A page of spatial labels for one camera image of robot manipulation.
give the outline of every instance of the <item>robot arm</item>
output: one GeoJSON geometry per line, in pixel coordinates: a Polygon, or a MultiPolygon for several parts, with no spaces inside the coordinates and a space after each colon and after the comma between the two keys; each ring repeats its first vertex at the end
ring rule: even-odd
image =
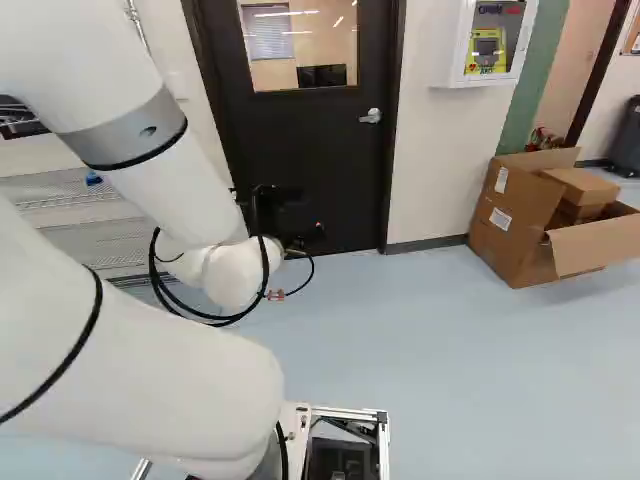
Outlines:
{"type": "MultiPolygon", "coordinates": [[[[21,39],[0,51],[6,93],[157,221],[170,271],[246,304],[262,272],[256,241],[224,245],[238,209],[116,0],[3,1],[2,13],[7,38],[21,39]]],[[[60,365],[101,292],[76,360],[2,428],[125,448],[204,479],[248,477],[283,401],[272,354],[95,283],[3,199],[0,219],[0,416],[60,365]]],[[[267,251],[273,271],[282,251],[267,251]]]]}

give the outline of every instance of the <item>green wall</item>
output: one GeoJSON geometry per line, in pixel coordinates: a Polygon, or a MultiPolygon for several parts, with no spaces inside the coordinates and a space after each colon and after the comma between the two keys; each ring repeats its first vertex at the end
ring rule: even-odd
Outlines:
{"type": "Polygon", "coordinates": [[[569,2],[570,0],[540,0],[527,59],[502,130],[498,155],[522,152],[529,142],[538,104],[547,84],[569,10],[569,2]]]}

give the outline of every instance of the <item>paper sign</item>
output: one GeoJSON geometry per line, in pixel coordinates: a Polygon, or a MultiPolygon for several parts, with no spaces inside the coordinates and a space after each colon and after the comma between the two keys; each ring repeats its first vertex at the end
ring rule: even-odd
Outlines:
{"type": "Polygon", "coordinates": [[[504,213],[502,210],[498,210],[497,208],[493,209],[493,213],[491,214],[491,217],[489,217],[489,221],[491,223],[493,223],[500,230],[504,230],[505,232],[509,231],[511,220],[513,219],[509,215],[504,213]]]}
{"type": "Polygon", "coordinates": [[[509,178],[509,170],[502,167],[498,172],[498,180],[496,180],[495,191],[498,193],[504,193],[507,189],[507,179],[509,178]]]}

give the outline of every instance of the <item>gray band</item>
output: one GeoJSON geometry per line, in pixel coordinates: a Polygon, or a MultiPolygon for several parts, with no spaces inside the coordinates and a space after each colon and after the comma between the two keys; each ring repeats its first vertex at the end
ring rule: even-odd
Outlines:
{"type": "Polygon", "coordinates": [[[109,167],[160,149],[185,120],[171,92],[162,86],[151,100],[120,118],[58,137],[87,165],[109,167]]]}

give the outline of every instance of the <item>baseboard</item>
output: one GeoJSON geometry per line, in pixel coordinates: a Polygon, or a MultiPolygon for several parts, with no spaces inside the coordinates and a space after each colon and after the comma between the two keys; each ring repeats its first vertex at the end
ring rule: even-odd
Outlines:
{"type": "Polygon", "coordinates": [[[576,168],[607,168],[612,165],[611,160],[599,158],[597,160],[580,160],[576,162],[576,168]]]}
{"type": "Polygon", "coordinates": [[[450,237],[430,238],[428,240],[417,240],[415,242],[392,243],[387,245],[385,255],[398,255],[401,253],[420,252],[422,250],[432,250],[434,248],[455,247],[465,245],[467,235],[452,235],[450,237]]]}

